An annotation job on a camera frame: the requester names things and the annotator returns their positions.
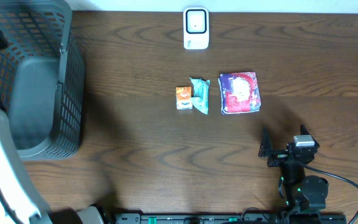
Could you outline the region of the purple red snack packet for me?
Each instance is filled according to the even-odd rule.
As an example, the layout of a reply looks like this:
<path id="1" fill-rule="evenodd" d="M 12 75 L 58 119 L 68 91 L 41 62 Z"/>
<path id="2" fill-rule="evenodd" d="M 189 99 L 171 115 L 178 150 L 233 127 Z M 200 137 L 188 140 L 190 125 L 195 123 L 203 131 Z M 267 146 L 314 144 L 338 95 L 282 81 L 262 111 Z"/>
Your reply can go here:
<path id="1" fill-rule="evenodd" d="M 262 103 L 255 72 L 222 73 L 218 83 L 222 114 L 254 113 L 260 110 Z"/>

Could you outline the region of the small orange box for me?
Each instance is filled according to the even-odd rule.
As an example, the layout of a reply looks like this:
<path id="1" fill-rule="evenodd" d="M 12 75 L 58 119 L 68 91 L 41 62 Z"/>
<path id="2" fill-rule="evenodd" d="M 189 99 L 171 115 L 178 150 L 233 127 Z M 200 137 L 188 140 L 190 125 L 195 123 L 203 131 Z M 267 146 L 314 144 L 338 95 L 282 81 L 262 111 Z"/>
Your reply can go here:
<path id="1" fill-rule="evenodd" d="M 176 87 L 176 106 L 178 110 L 191 110 L 193 108 L 190 86 Z"/>

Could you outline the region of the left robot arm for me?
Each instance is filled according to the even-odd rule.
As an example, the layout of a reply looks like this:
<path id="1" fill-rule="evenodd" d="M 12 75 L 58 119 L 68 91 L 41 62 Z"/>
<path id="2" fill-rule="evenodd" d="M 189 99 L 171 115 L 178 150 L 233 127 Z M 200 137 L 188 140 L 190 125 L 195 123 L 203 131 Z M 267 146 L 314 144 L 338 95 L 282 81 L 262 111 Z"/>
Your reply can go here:
<path id="1" fill-rule="evenodd" d="M 0 223 L 105 223 L 97 206 L 52 211 L 25 160 L 73 156 L 85 63 L 65 1 L 0 1 Z"/>

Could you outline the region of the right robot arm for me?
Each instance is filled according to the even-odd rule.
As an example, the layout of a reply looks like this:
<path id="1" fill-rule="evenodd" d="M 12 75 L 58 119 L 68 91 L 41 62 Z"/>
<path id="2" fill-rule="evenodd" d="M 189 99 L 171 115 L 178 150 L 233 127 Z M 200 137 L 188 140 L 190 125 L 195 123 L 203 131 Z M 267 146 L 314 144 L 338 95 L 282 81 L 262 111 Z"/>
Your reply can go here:
<path id="1" fill-rule="evenodd" d="M 267 128 L 262 129 L 258 156 L 267 159 L 268 167 L 280 169 L 279 194 L 286 199 L 290 210 L 318 212 L 326 208 L 328 181 L 305 174 L 305 166 L 314 160 L 318 149 L 318 142 L 304 125 L 300 126 L 300 134 L 294 136 L 285 149 L 274 149 Z"/>

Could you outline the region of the teal packet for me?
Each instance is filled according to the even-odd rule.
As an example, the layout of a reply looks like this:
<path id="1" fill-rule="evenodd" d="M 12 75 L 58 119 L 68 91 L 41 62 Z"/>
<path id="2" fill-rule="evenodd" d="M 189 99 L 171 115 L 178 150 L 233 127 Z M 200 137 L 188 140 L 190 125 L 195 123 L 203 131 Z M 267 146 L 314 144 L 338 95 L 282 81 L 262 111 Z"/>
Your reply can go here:
<path id="1" fill-rule="evenodd" d="M 203 114 L 208 114 L 210 81 L 202 78 L 190 78 L 190 81 L 194 89 L 191 97 L 193 106 Z"/>

